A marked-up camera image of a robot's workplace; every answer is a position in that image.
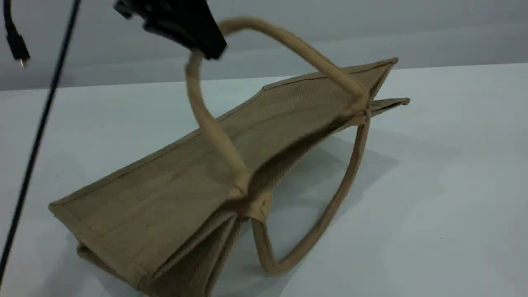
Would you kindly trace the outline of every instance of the burlap fabric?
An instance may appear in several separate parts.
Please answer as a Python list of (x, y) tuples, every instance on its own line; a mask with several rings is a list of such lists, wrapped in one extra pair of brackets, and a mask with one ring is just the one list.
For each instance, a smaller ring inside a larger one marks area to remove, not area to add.
[[(338, 68), (288, 31), (249, 17), (220, 24), (225, 35), (271, 36), (319, 72), (264, 86), (215, 119), (200, 92), (202, 55), (186, 68), (200, 128), (165, 148), (50, 205), (79, 241), (78, 253), (150, 296), (207, 296), (250, 221), (263, 269), (285, 272), (315, 245), (357, 173), (371, 117), (407, 104), (374, 100), (397, 59)], [(277, 261), (266, 230), (273, 187), (329, 135), (358, 126), (336, 194), (312, 230)]]

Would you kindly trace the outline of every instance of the cable connector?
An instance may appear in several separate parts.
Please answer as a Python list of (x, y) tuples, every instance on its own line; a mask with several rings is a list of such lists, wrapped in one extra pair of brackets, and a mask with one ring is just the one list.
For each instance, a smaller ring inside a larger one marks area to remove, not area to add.
[(20, 65), (22, 65), (22, 67), (26, 67), (30, 60), (30, 53), (27, 50), (26, 43), (24, 42), (22, 36), (20, 36), (16, 31), (8, 31), (6, 38), (7, 43), (9, 43), (11, 53), (13, 54), (13, 58), (20, 61)]

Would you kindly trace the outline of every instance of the stitched seam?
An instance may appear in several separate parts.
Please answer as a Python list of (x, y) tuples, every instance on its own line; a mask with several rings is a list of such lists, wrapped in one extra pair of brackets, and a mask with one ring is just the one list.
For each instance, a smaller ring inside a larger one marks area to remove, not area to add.
[[(373, 65), (372, 67), (370, 68), (365, 68), (365, 69), (362, 69), (362, 70), (358, 70), (358, 71), (352, 71), (352, 72), (348, 72), (347, 74), (356, 74), (356, 73), (362, 73), (362, 72), (366, 72), (366, 71), (370, 71), (372, 69), (376, 69), (376, 68), (379, 68), (379, 67), (382, 67), (382, 66), (387, 66), (387, 65), (390, 65), (390, 64), (394, 64), (394, 62), (385, 62), (385, 63), (381, 63), (381, 64), (376, 64), (376, 65)], [(264, 86), (264, 90), (273, 90), (275, 88), (278, 88), (278, 87), (283, 87), (283, 86), (287, 86), (287, 85), (290, 85), (292, 83), (296, 83), (296, 82), (301, 82), (301, 81), (310, 81), (310, 80), (316, 80), (316, 79), (324, 79), (324, 78), (328, 78), (326, 76), (319, 76), (319, 77), (313, 77), (313, 78), (304, 78), (304, 79), (298, 79), (298, 80), (293, 80), (293, 81), (290, 81), (290, 82), (285, 82), (285, 83), (281, 83), (281, 84), (278, 84), (276, 86), (273, 86), (273, 87), (267, 87), (267, 86)]]

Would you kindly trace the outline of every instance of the gray wall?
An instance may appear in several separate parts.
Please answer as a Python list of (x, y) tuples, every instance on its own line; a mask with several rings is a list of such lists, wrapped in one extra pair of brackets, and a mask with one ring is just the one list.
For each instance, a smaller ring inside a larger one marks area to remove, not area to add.
[[(45, 88), (58, 54), (70, 2), (13, 0), (32, 55), (21, 69), (0, 43), (0, 89)], [(187, 50), (126, 21), (113, 1), (81, 6), (63, 86), (183, 80)], [(400, 68), (528, 62), (526, 0), (209, 0), (217, 20), (255, 15), (311, 43), (339, 66), (400, 57)], [(228, 38), (205, 79), (287, 76), (312, 68), (258, 33)]]

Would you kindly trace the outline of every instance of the jute bag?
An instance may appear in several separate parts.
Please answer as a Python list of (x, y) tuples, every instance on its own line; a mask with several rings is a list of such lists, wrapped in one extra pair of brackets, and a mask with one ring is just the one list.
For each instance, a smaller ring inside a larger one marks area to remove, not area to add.
[[(272, 83), (218, 119), (200, 91), (202, 55), (186, 67), (200, 129), (85, 188), (50, 210), (79, 241), (78, 253), (150, 296), (207, 296), (250, 221), (262, 268), (275, 275), (316, 244), (358, 170), (371, 117), (408, 98), (373, 100), (396, 59), (340, 69), (290, 32), (237, 17), (225, 35), (252, 29), (292, 49), (320, 72)], [(266, 230), (273, 187), (329, 135), (358, 126), (333, 199), (311, 231), (277, 261)]]

